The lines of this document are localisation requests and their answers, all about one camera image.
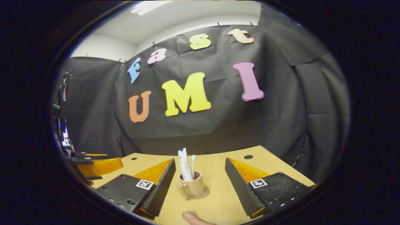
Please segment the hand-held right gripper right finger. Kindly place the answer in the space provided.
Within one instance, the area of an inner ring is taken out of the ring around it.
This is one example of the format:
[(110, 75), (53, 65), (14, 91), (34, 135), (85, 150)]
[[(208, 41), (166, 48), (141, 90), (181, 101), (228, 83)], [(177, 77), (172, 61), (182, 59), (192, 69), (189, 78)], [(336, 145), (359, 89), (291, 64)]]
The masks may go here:
[(270, 175), (229, 157), (225, 171), (251, 219), (287, 208), (311, 189), (282, 172)]

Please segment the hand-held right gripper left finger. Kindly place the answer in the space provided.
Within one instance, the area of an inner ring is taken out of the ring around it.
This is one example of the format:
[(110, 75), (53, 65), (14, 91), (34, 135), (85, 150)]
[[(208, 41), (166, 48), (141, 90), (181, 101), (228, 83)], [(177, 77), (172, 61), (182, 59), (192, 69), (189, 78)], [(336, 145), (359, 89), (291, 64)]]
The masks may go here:
[(96, 190), (120, 208), (154, 218), (160, 214), (175, 172), (172, 158), (134, 176), (121, 174)]

